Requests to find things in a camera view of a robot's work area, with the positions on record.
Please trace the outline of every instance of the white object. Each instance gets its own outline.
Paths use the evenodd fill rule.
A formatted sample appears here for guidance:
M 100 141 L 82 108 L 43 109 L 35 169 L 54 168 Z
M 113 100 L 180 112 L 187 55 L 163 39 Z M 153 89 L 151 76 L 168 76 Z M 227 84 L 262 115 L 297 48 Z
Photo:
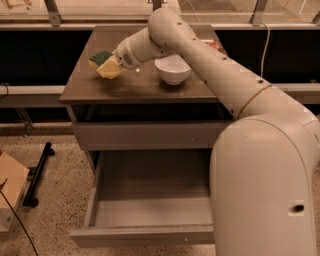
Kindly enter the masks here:
M 177 85 L 188 78 L 190 66 L 177 54 L 172 54 L 154 62 L 158 74 L 167 84 Z
M 211 157 L 217 256 L 317 255 L 311 184 L 320 161 L 318 119 L 201 42 L 171 10 L 154 11 L 148 33 L 125 39 L 135 43 L 121 52 L 145 62 L 157 56 L 143 46 L 156 44 L 158 55 L 170 50 L 183 56 L 234 118 L 241 119 L 222 132 Z

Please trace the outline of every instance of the white bowl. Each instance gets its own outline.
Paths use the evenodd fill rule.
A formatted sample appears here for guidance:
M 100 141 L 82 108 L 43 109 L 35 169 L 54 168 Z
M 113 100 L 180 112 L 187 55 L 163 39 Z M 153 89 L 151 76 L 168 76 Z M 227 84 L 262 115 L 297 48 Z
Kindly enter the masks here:
M 186 80 L 191 73 L 189 65 L 177 54 L 154 62 L 158 74 L 169 85 L 177 85 Z

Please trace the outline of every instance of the wooden tabletop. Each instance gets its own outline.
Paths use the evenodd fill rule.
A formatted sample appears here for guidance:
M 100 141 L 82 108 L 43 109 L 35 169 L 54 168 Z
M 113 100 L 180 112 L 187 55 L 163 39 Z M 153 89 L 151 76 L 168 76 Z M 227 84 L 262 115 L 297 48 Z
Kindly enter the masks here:
M 60 97 L 63 104 L 135 104 L 135 103 L 188 103 L 216 102 L 215 95 L 192 72 L 179 86 L 163 82 L 154 61 L 139 70 L 128 70 L 113 80 L 103 79 L 90 67 L 88 60 L 101 52 L 112 52 L 128 36 L 145 25 L 97 26 L 83 50 L 76 67 Z M 192 26 L 200 39 L 218 40 L 209 25 Z

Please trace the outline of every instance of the cabinet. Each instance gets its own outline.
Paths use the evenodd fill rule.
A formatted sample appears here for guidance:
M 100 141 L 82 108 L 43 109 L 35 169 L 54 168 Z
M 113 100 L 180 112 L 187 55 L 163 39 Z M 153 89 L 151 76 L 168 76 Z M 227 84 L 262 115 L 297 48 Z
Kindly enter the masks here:
M 169 86 L 153 61 L 114 80 L 88 65 L 143 27 L 96 27 L 60 98 L 95 175 L 84 227 L 71 231 L 81 247 L 214 242 L 209 162 L 229 113 L 194 73 Z

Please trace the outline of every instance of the sponge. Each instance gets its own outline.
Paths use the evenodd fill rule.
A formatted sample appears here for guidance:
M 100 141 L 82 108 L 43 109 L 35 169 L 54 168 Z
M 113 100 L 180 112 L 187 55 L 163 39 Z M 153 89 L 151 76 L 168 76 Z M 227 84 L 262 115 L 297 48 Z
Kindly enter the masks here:
M 116 57 L 107 51 L 102 51 L 89 59 L 91 67 L 97 69 L 103 78 L 113 79 L 126 71 Z
M 99 52 L 89 59 L 89 64 L 93 68 L 99 68 L 112 55 L 113 55 L 112 53 L 107 51 Z

